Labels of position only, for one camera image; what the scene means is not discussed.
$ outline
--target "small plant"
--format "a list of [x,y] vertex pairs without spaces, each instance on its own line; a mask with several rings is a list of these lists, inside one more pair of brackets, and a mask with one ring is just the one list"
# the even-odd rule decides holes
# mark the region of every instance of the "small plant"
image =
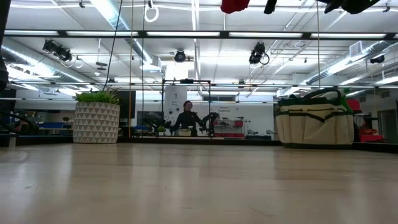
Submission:
[[114,105],[119,104],[119,96],[116,94],[116,91],[98,91],[96,93],[76,94],[76,99],[79,102],[101,102]]
[[166,129],[165,129],[163,126],[159,126],[159,127],[157,128],[157,131],[158,131],[158,132],[165,132]]

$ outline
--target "ceiling light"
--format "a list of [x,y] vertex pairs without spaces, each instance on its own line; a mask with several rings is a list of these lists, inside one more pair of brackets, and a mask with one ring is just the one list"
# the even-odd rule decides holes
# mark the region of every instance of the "ceiling light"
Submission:
[[28,90],[35,90],[35,91],[38,90],[36,87],[31,86],[31,85],[28,85],[28,84],[22,84],[22,85],[13,84],[13,85],[14,85],[14,86],[21,87],[21,88],[26,88],[26,89],[28,89]]
[[143,70],[144,72],[161,72],[162,70],[160,69],[160,67],[155,66],[155,65],[151,65],[151,64],[144,64],[143,66],[139,67],[141,70]]
[[360,80],[360,79],[361,79],[361,78],[359,78],[359,77],[350,78],[349,80],[346,80],[346,81],[340,83],[339,85],[347,85],[347,84],[356,82],[356,81],[358,81],[358,80]]
[[[319,38],[384,38],[387,34],[331,34],[323,33],[319,34]],[[318,38],[318,34],[311,34],[311,38]]]
[[218,37],[220,32],[147,32],[148,36],[176,36],[176,37]]
[[[67,31],[70,36],[114,36],[114,31]],[[132,35],[138,36],[138,32],[132,32]],[[116,36],[131,36],[130,31],[117,31]]]
[[302,33],[288,33],[288,32],[230,32],[230,37],[291,37],[300,38],[303,36]]
[[8,74],[9,78],[12,78],[14,80],[15,79],[16,80],[40,80],[40,81],[43,80],[43,79],[40,79],[38,76],[24,73],[22,71],[16,70],[15,68],[8,67],[7,71],[9,73]]
[[49,30],[5,30],[4,35],[59,35],[57,31]]
[[384,85],[384,84],[388,84],[388,83],[392,83],[392,82],[398,82],[398,76],[385,78],[383,80],[380,80],[380,81],[376,82],[376,84],[377,85]]
[[70,96],[76,96],[76,94],[80,94],[78,91],[71,90],[69,88],[61,88],[60,92]]
[[364,91],[365,91],[365,90],[355,91],[355,92],[352,92],[352,93],[348,93],[346,96],[347,96],[347,97],[352,97],[352,96],[358,95],[358,94],[360,94],[360,93],[363,93]]

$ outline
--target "ceiling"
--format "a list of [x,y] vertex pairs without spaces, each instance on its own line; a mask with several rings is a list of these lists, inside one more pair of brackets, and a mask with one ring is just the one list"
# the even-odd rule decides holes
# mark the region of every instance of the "ceiling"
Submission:
[[[12,7],[9,12],[7,29],[45,29],[45,30],[112,30],[95,7],[90,7],[90,1],[83,1],[86,6],[66,7],[62,9],[27,9]],[[156,6],[191,8],[191,0],[153,0]],[[76,6],[79,0],[25,0],[12,1],[12,4],[23,6]],[[345,14],[342,11],[323,13],[324,4],[320,3],[319,31],[323,32],[396,32],[398,24],[395,10],[381,12],[386,1],[380,1],[371,9],[376,12],[363,12],[357,15]],[[154,22],[144,20],[144,1],[123,1],[122,16],[131,23],[133,30],[192,30],[191,10],[177,10],[159,8],[159,18]],[[313,0],[278,0],[277,9],[271,15],[263,14],[265,0],[251,0],[249,8],[232,14],[223,14],[217,9],[219,0],[200,0],[197,30],[257,30],[257,31],[297,31],[316,32],[318,30],[316,2]],[[398,0],[389,1],[391,9],[398,9]],[[285,9],[299,12],[286,12]],[[154,16],[154,10],[148,12],[148,17]],[[44,57],[45,39],[41,37],[10,37],[12,40],[34,50]],[[98,53],[98,39],[53,38],[53,40],[70,48],[75,56],[84,61],[81,68],[74,66],[71,69],[87,76],[92,80],[104,82],[106,72],[96,76],[95,65]],[[192,62],[185,62],[189,68],[188,77],[195,79],[194,58],[195,43],[193,39],[140,39],[138,40],[145,51],[159,56],[163,65],[174,63],[172,55],[177,49],[184,49]],[[346,54],[349,46],[356,40],[323,40],[319,49],[317,41],[296,40],[264,40],[271,61],[268,65],[250,67],[248,58],[258,40],[236,39],[198,39],[200,46],[200,78],[220,83],[237,83],[244,79],[246,83],[287,83],[299,84],[308,74],[318,70],[318,53],[320,68],[328,62]],[[109,52],[112,48],[112,39],[101,40],[99,61],[109,63]],[[130,76],[130,47],[123,39],[116,39],[109,76],[118,82],[128,82]],[[389,52],[386,63],[395,62],[396,53]],[[161,73],[142,72],[138,60],[131,62],[132,81],[159,82]],[[326,85],[337,84],[339,77],[352,77],[364,72],[365,63],[361,62],[330,78],[322,80]],[[259,91],[277,90],[277,88],[261,88]]]

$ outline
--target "stage light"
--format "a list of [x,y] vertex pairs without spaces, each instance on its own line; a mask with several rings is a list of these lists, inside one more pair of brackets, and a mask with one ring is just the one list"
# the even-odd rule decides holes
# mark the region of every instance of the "stage light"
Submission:
[[[264,56],[268,58],[268,61],[266,63],[261,62]],[[258,42],[256,44],[249,57],[249,62],[251,65],[257,65],[258,63],[267,65],[269,63],[269,56],[266,54],[266,46],[264,46],[264,43]]]
[[370,63],[383,63],[384,62],[384,55],[382,56],[378,56],[376,58],[372,58],[370,61]]
[[184,62],[187,56],[185,55],[183,50],[178,50],[177,53],[174,55],[174,60],[176,62]]
[[54,54],[63,62],[70,62],[73,58],[70,49],[66,49],[61,45],[54,43],[52,40],[45,40],[43,50],[49,54]]

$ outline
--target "beige canvas bag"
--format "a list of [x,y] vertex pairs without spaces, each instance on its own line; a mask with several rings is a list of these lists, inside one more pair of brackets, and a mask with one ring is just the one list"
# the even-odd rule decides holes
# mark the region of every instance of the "beige canvas bag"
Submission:
[[[317,97],[330,91],[337,92],[337,98]],[[279,101],[276,123],[282,143],[287,147],[350,147],[354,141],[353,115],[340,102],[341,93],[336,88]]]

